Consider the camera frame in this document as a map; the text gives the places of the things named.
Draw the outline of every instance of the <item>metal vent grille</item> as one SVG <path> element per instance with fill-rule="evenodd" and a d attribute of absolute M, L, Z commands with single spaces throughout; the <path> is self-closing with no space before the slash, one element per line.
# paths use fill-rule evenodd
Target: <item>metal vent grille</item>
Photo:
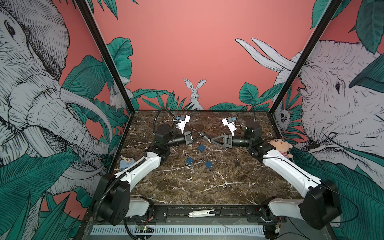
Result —
<path fill-rule="evenodd" d="M 149 235 L 137 233 L 135 226 L 128 226 L 135 235 Z M 128 235 L 123 225 L 97 225 L 93 226 L 91 235 Z M 263 226 L 212 226 L 212 225 L 157 225 L 153 235 L 242 235 L 263 237 Z"/>

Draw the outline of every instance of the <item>marble tabletop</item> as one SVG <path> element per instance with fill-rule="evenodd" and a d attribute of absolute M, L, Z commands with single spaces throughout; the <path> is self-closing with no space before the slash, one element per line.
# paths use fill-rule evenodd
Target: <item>marble tabletop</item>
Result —
<path fill-rule="evenodd" d="M 121 155 L 135 160 L 153 140 L 152 125 L 156 111 L 137 111 L 124 142 Z M 185 131 L 199 131 L 211 137 L 230 133 L 221 119 L 236 117 L 235 112 L 174 112 L 175 115 L 190 115 Z M 255 118 L 263 128 L 263 139 L 272 140 L 276 134 L 266 113 L 241 112 L 237 118 L 237 131 L 244 128 L 246 119 Z M 172 124 L 172 117 L 162 112 L 157 120 Z M 131 196 L 145 196 L 155 204 L 260 204 L 269 197 L 300 199 L 300 194 L 290 183 L 274 170 L 245 153 L 245 148 L 223 149 L 217 145 L 197 141 L 207 148 L 201 152 L 198 143 L 170 149 L 168 159 L 157 169 L 145 176 L 132 190 Z M 191 157 L 194 163 L 186 166 Z M 235 166 L 238 159 L 241 166 Z M 211 161 L 213 169 L 208 170 L 202 161 Z M 114 172 L 119 171 L 119 162 Z"/>

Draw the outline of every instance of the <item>striped shirt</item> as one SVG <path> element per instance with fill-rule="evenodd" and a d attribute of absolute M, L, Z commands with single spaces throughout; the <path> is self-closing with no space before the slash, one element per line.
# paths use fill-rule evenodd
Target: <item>striped shirt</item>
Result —
<path fill-rule="evenodd" d="M 287 159 L 289 159 L 289 157 L 288 157 L 288 153 L 286 153 L 286 152 L 280 152 L 284 157 L 286 157 Z"/>

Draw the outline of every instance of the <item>rabbit illustration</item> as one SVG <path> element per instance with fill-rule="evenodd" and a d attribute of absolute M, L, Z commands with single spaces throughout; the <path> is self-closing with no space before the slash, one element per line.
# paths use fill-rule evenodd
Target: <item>rabbit illustration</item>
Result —
<path fill-rule="evenodd" d="M 196 88 L 193 88 L 193 84 L 188 79 L 184 78 L 184 82 L 187 85 L 187 88 L 192 90 L 192 94 L 191 94 L 191 103 L 193 104 L 192 110 L 204 110 L 204 108 L 200 105 L 198 101 L 199 94 L 197 93 L 197 90 L 201 88 L 207 81 L 205 79 L 201 80 L 197 84 Z"/>

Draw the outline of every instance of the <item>plush doll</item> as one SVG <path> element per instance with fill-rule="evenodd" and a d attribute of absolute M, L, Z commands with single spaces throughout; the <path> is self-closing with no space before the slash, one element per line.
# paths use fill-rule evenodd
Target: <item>plush doll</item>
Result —
<path fill-rule="evenodd" d="M 287 153 L 293 146 L 284 139 L 273 139 L 269 144 L 274 146 L 287 159 L 293 158 L 292 154 Z"/>

